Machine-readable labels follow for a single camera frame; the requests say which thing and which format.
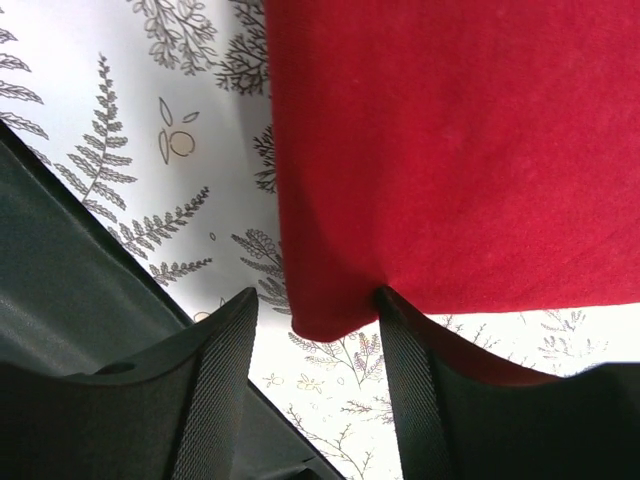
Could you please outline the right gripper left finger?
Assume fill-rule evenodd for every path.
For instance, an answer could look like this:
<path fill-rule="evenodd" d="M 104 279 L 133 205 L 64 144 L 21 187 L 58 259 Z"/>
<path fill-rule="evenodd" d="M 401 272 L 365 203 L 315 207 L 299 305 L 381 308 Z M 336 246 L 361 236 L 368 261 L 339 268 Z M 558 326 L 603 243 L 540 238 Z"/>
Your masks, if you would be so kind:
<path fill-rule="evenodd" d="M 227 479 L 254 345 L 247 288 L 93 374 L 1 365 L 5 479 Z"/>

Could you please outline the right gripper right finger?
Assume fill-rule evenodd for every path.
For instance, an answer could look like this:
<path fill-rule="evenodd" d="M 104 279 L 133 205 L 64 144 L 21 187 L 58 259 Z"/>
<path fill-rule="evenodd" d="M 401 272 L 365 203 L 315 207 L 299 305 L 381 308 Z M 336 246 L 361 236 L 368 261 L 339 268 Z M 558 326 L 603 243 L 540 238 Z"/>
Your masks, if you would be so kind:
<path fill-rule="evenodd" d="M 389 287 L 375 294 L 407 479 L 635 479 L 639 367 L 562 378 L 496 356 Z"/>

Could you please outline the red t shirt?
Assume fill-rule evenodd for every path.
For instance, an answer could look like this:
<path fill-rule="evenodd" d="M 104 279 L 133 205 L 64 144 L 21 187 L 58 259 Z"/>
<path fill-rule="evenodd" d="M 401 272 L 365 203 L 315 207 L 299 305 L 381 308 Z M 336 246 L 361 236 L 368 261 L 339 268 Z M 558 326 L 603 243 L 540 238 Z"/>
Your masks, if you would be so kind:
<path fill-rule="evenodd" d="M 300 337 L 415 307 L 455 370 L 548 374 L 433 314 L 639 299 L 635 1 L 269 1 L 285 285 Z"/>

